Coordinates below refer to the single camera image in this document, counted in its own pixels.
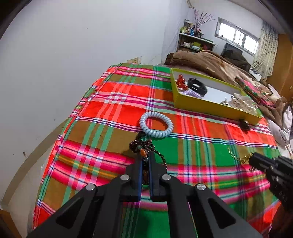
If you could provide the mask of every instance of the window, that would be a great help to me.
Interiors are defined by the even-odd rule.
[[[219,18],[215,36],[255,55],[259,39],[235,24]]]

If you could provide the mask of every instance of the window frame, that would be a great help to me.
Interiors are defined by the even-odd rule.
[[[226,24],[226,25],[228,25],[228,26],[230,26],[230,27],[235,28],[234,38],[233,38],[232,41],[229,40],[229,39],[227,39],[227,38],[224,38],[224,37],[222,37],[222,36],[219,36],[219,31],[220,31],[220,25],[221,25],[221,23],[224,23],[224,24]],[[243,36],[243,40],[242,40],[242,45],[239,45],[239,44],[237,44],[237,43],[234,42],[234,40],[235,40],[235,36],[236,36],[236,32],[237,32],[237,31],[240,31],[241,33],[244,34],[244,36]],[[249,33],[248,31],[244,30],[244,29],[241,28],[240,26],[237,26],[237,25],[235,25],[235,24],[233,24],[233,23],[231,23],[231,22],[229,22],[229,21],[227,21],[227,20],[222,19],[222,18],[219,17],[218,22],[217,22],[217,27],[216,27],[215,37],[218,37],[218,38],[220,38],[220,39],[222,39],[222,40],[224,40],[224,41],[226,41],[226,42],[228,42],[228,43],[230,43],[230,44],[236,46],[237,48],[239,48],[239,49],[245,51],[246,53],[248,53],[248,54],[250,54],[250,55],[252,55],[252,56],[255,56],[254,53],[251,53],[251,51],[249,51],[249,50],[247,50],[246,48],[244,48],[244,44],[245,44],[245,41],[246,41],[246,36],[249,36],[250,38],[252,38],[253,40],[255,40],[255,41],[258,42],[258,43],[259,43],[259,41],[260,41],[260,39],[257,38],[255,35]]]

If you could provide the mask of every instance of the brown bead necklace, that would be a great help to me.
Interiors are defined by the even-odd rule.
[[[140,132],[138,133],[138,135],[136,136],[135,140],[133,140],[132,142],[129,143],[129,148],[131,149],[131,151],[133,151],[134,153],[138,153],[140,152],[140,155],[143,158],[143,184],[144,185],[148,185],[148,171],[149,171],[149,153],[150,152],[154,152],[156,153],[158,156],[160,156],[162,158],[163,164],[166,167],[166,170],[168,169],[167,167],[167,163],[166,163],[166,159],[165,157],[158,152],[157,150],[155,150],[155,146],[153,145],[153,140],[152,139],[147,139],[145,141],[141,140],[142,137],[145,136],[144,132]]]

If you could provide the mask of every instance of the orange bead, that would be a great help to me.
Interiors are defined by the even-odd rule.
[[[140,149],[140,155],[143,157],[147,156],[147,151],[145,149]]]

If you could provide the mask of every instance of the plaid cloth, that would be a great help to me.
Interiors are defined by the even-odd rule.
[[[146,111],[158,111],[174,123],[164,139],[153,139],[166,158],[168,173],[183,183],[204,183],[260,233],[267,235],[279,205],[260,171],[250,172],[236,156],[258,152],[276,157],[279,151],[266,120],[249,132],[238,122],[203,113],[176,109],[170,69],[149,65],[120,64],[110,67],[76,106],[58,136],[44,172],[35,206],[33,228],[88,183],[107,184],[123,174],[135,154],[129,143],[140,131]],[[148,120],[163,130],[159,120]],[[153,203],[143,189],[138,203],[125,203],[123,238],[170,237],[167,203]]]
[[[235,78],[235,81],[242,87],[242,89],[249,95],[258,105],[264,105],[270,109],[274,107],[274,103],[269,98],[269,95],[262,91],[260,88],[255,87],[252,83],[241,79]]]

